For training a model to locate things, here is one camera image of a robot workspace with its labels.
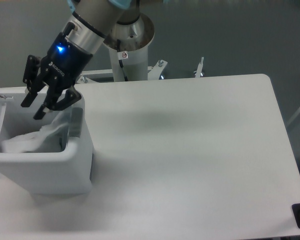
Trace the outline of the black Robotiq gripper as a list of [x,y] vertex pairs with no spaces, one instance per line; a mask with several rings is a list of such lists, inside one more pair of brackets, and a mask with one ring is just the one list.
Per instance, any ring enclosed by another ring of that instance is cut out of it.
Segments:
[[[23,75],[28,93],[20,104],[28,108],[38,96],[38,92],[48,86],[46,97],[34,114],[34,120],[41,120],[46,110],[63,111],[82,99],[82,95],[73,86],[79,74],[92,58],[75,44],[66,40],[63,33],[59,33],[47,55],[40,57],[29,55]],[[64,98],[58,100],[65,91]]]

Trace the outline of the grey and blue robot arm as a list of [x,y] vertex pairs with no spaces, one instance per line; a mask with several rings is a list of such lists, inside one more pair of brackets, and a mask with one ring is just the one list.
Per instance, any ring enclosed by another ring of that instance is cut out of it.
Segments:
[[148,79],[148,47],[155,36],[152,20],[140,12],[146,0],[74,0],[72,14],[46,56],[29,55],[23,82],[27,95],[21,106],[28,108],[39,91],[46,97],[34,114],[62,111],[81,99],[75,84],[100,46],[109,50],[116,82]]

